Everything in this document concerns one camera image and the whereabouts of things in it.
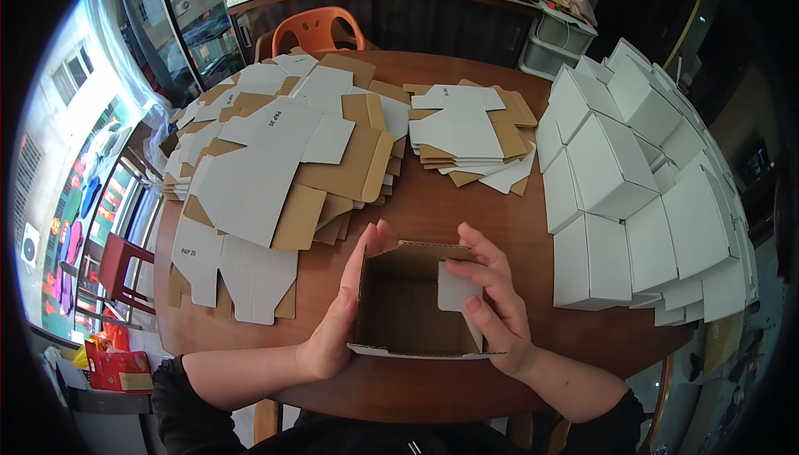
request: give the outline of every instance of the cardboard box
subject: cardboard box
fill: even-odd
[[[543,180],[546,231],[556,234],[586,210],[568,150],[561,151],[554,159],[546,169]]]
[[[538,167],[543,174],[564,148],[558,121],[555,120],[554,110],[551,107],[546,109],[541,120],[538,121],[535,140],[538,143]]]
[[[456,278],[445,259],[470,261],[462,246],[400,241],[364,259],[352,342],[358,354],[394,358],[468,360],[489,358],[483,335],[463,314],[483,287]]]
[[[588,212],[627,219],[658,196],[641,147],[621,122],[592,114],[567,150]]]
[[[736,262],[738,251],[721,187],[704,167],[686,175],[663,195],[680,279],[709,276]]]
[[[616,72],[624,64],[625,58],[631,58],[645,69],[652,70],[652,62],[624,37],[616,42],[616,47],[610,53],[610,58],[604,59],[603,64],[610,71]]]
[[[596,311],[631,301],[624,225],[582,214],[554,235],[554,307]]]
[[[683,119],[663,141],[661,147],[665,156],[683,169],[699,152],[705,150],[707,145],[694,127]]]
[[[556,88],[550,94],[550,106],[558,121],[561,139],[569,144],[589,115],[603,114],[621,121],[622,114],[610,96],[607,86],[588,75],[566,67]]]
[[[603,64],[595,62],[585,55],[580,56],[580,61],[577,63],[574,70],[577,70],[581,74],[588,75],[589,77],[594,77],[594,79],[605,85],[613,79],[613,70],[610,70]]]
[[[630,58],[619,63],[607,88],[622,114],[622,121],[656,145],[662,144],[685,120],[666,100],[668,94],[663,85]]]
[[[624,221],[633,292],[663,292],[678,280],[677,260],[663,200],[656,197]]]

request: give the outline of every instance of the wooden round table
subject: wooden round table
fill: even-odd
[[[469,79],[517,90],[537,117],[546,108],[551,85],[519,71],[446,56],[383,50],[341,54],[376,65],[375,79],[397,86]],[[399,239],[457,243],[455,228],[462,221],[483,231],[507,254],[537,346],[628,378],[691,339],[693,326],[654,327],[653,310],[618,307],[591,312],[552,307],[554,254],[552,235],[546,232],[538,159],[520,198],[479,182],[455,188],[447,176],[424,170],[408,149],[393,191],[385,206],[354,211],[346,241],[336,246],[315,243],[312,250],[300,253],[296,318],[280,319],[274,326],[215,318],[190,298],[184,298],[180,308],[167,306],[170,258],[181,212],[180,202],[167,201],[155,256],[155,306],[164,349],[179,355],[304,341],[334,299],[341,271],[361,232],[368,222],[380,218],[391,227],[389,245]],[[357,355],[338,377],[282,391],[273,399],[316,412],[386,422],[480,420],[544,406],[532,390],[495,370],[488,360]]]

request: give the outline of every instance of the window curtain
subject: window curtain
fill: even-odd
[[[119,29],[122,16],[120,0],[81,0],[89,21],[89,34],[101,48],[111,68],[127,91],[134,105],[131,116],[153,128],[150,141],[145,141],[145,157],[156,169],[163,170],[166,159],[157,144],[167,135],[169,119],[176,110],[172,104],[156,93],[145,79],[136,60],[128,49]]]

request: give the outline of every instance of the open cardboard box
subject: open cardboard box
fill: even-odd
[[[464,303],[483,297],[483,287],[449,274],[445,259],[470,261],[463,246],[400,241],[392,250],[364,258],[360,302],[352,342],[358,354],[394,358],[471,360],[489,358],[483,334]]]

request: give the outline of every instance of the window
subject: window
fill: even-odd
[[[94,65],[86,54],[85,40],[75,46],[66,60],[52,74],[53,83],[66,106],[77,94],[83,83],[94,71]]]

